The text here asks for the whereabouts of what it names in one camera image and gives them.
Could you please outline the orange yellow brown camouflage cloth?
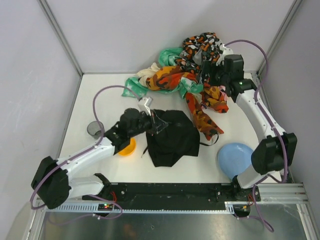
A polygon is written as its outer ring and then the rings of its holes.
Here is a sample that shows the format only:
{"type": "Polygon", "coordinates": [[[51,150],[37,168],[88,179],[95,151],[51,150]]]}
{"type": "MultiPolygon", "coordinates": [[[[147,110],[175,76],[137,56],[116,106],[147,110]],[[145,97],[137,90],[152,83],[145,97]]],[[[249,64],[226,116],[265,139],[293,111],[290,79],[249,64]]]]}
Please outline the orange yellow brown camouflage cloth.
{"type": "Polygon", "coordinates": [[[214,120],[205,113],[204,109],[209,108],[202,105],[192,94],[188,93],[184,98],[186,100],[192,120],[199,132],[203,133],[205,138],[210,141],[215,135],[223,134],[224,131],[214,122],[214,120]]]}

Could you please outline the black orange white camouflage cloth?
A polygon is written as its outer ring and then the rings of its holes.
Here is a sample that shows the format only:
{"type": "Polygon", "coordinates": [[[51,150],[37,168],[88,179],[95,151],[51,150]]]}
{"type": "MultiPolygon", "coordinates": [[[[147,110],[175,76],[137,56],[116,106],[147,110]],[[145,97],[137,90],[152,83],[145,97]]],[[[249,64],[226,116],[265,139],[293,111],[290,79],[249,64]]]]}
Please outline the black orange white camouflage cloth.
{"type": "Polygon", "coordinates": [[[203,61],[216,63],[227,48],[214,32],[204,32],[186,38],[175,63],[183,72],[197,74],[203,61]]]}

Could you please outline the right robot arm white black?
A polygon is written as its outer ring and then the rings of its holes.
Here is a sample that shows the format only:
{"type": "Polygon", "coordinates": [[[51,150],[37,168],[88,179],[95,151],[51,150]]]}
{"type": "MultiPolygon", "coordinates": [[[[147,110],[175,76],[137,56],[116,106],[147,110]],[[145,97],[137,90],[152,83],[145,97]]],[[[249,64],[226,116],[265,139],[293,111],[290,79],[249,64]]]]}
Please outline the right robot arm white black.
{"type": "Polygon", "coordinates": [[[276,122],[261,100],[258,87],[252,79],[244,77],[242,55],[225,55],[219,63],[204,60],[199,77],[207,79],[212,87],[225,88],[227,96],[245,113],[259,141],[251,154],[249,167],[232,179],[234,193],[254,192],[258,184],[273,178],[275,172],[283,172],[276,182],[286,183],[298,139],[276,122]]]}

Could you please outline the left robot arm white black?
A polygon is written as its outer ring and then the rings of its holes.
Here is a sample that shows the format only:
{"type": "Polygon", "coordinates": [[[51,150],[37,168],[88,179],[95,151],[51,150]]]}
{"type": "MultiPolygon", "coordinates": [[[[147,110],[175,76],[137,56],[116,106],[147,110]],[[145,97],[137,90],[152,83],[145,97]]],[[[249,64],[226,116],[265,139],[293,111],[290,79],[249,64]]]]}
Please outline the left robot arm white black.
{"type": "Polygon", "coordinates": [[[103,174],[89,177],[76,177],[76,174],[118,154],[129,146],[131,138],[142,133],[159,134],[168,125],[155,110],[147,114],[135,108],[126,109],[119,121],[87,149],[68,157],[43,158],[31,182],[32,197],[39,196],[44,206],[52,210],[68,199],[100,194],[109,184],[103,174]]]}

